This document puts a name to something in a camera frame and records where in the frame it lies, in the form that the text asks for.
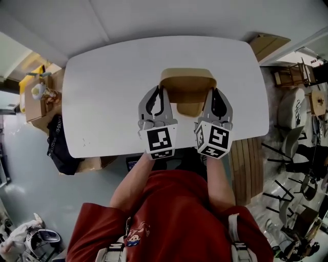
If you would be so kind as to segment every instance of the red t-shirt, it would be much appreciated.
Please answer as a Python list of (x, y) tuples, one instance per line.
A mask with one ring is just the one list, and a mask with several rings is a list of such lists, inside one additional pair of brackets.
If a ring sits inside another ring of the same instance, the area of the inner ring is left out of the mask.
[[(238, 235), (259, 262), (273, 252), (245, 207), (214, 215), (206, 181), (189, 171), (152, 172), (125, 239), (128, 261), (231, 261), (228, 216), (239, 213)], [(97, 253), (125, 234), (127, 215), (116, 208), (84, 203), (66, 261), (95, 261)]]

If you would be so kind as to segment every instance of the floor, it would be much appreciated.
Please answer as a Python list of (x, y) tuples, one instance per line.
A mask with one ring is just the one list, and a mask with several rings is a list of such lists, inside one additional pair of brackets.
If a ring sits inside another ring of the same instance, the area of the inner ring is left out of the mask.
[[(262, 68), (262, 74), (269, 97), (270, 130), (263, 137), (265, 143), (279, 148), (279, 133), (275, 124), (277, 106), (284, 92), (274, 87), (270, 69)], [(322, 85), (321, 90), (327, 94), (327, 85)], [(25, 116), (4, 116), (4, 142), (5, 153), (8, 156), (8, 169), (12, 183), (0, 189), (0, 198), (16, 225), (33, 219), (33, 213), (38, 213), (49, 228), (60, 233), (64, 244), (68, 244), (72, 234), (79, 209), (84, 202), (93, 202), (108, 205), (115, 188), (127, 173), (125, 157), (120, 156), (111, 165), (103, 170), (78, 173), (75, 176), (60, 176), (52, 160), (47, 156), (47, 137), (42, 131), (27, 124)], [(308, 137), (302, 143), (311, 143), (311, 121), (307, 122), (305, 131)], [(322, 145), (328, 145), (328, 140), (322, 139)], [(277, 157), (276, 153), (264, 149), (265, 158)], [(305, 161), (297, 155), (295, 161)], [(299, 190), (299, 184), (292, 182), (287, 177), (300, 178), (302, 174), (287, 172), (277, 173), (278, 164), (264, 161), (264, 191), (279, 194), (279, 189), (273, 183), (277, 179), (287, 188)], [(318, 208), (323, 194), (306, 205)], [(303, 201), (298, 195), (295, 207)], [(272, 218), (274, 223), (280, 225), (278, 214), (265, 207), (277, 208), (278, 201), (265, 196), (257, 196), (248, 205), (260, 229), (265, 233), (265, 222)]]

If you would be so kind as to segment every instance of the tan container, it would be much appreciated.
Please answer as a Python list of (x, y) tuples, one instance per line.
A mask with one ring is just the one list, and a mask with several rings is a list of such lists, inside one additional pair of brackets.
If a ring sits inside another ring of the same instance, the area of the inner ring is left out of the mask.
[(216, 87), (216, 80), (207, 69), (168, 68), (162, 72), (159, 86), (166, 88), (170, 102), (177, 103), (180, 114), (197, 117), (209, 89)]

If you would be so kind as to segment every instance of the wooden pallet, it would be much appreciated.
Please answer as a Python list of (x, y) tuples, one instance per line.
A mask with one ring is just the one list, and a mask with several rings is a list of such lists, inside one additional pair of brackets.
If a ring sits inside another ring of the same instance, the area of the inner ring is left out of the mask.
[(261, 138), (232, 143), (229, 153), (232, 186), (237, 205), (247, 205), (263, 192), (263, 155)]

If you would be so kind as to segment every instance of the cartoon character print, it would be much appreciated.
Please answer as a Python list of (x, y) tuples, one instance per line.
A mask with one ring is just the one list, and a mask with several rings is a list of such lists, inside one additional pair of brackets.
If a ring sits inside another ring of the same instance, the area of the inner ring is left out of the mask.
[(145, 221), (141, 222), (139, 227), (135, 230), (130, 230), (128, 234), (127, 247), (133, 247), (140, 243), (141, 237), (150, 234), (150, 226)]
[(140, 239), (141, 239), (140, 236), (138, 236), (138, 235), (133, 235), (132, 237), (130, 237), (130, 238), (128, 239), (127, 246), (128, 246), (128, 247), (132, 247), (132, 246), (136, 246), (136, 245), (138, 245), (139, 242), (140, 242)]

